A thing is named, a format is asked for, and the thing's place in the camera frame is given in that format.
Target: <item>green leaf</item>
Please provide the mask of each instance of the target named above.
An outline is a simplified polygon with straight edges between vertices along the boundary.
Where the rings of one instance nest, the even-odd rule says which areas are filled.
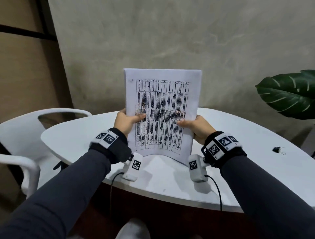
[[[315,119],[315,70],[266,77],[255,87],[263,101],[280,114]]]

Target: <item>table grid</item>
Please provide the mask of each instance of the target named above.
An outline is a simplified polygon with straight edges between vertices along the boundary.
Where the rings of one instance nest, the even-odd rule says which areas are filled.
[[[137,80],[136,114],[146,118],[136,123],[136,150],[161,148],[180,154],[189,82]]]

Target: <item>chair backrest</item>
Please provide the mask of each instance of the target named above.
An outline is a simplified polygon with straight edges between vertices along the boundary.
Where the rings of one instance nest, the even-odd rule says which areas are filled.
[[[38,117],[44,114],[61,112],[91,113],[78,109],[53,108],[34,111],[0,124],[0,142],[12,154],[30,159],[40,159],[49,152],[40,136],[45,131]]]

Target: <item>paper document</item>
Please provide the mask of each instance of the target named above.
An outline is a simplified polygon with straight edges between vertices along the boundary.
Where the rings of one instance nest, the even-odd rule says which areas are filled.
[[[201,70],[124,69],[126,113],[146,113],[128,135],[132,152],[161,154],[187,165],[193,133],[176,124],[194,120],[201,88]]]

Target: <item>gray wall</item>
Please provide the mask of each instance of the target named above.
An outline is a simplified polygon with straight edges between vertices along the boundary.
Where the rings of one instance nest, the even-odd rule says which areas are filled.
[[[312,121],[258,96],[266,76],[314,69],[314,0],[49,0],[76,108],[124,107],[123,68],[202,69],[200,107],[300,141]]]

